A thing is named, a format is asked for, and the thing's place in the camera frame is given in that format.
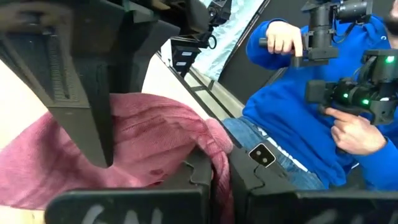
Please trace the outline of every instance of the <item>pink towel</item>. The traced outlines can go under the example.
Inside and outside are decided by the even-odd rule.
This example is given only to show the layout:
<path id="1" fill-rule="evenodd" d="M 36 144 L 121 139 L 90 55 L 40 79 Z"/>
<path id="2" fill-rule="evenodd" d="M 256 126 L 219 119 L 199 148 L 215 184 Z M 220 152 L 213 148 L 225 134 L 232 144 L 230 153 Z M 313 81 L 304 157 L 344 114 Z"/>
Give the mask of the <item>pink towel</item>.
<path id="1" fill-rule="evenodd" d="M 66 132 L 43 115 L 0 153 L 0 205 L 44 209 L 58 194 L 77 188 L 146 187 L 173 174 L 199 145 L 215 168 L 222 223 L 233 223 L 226 154 L 232 143 L 214 119 L 188 106 L 143 93 L 111 95 L 114 165 L 91 165 Z"/>

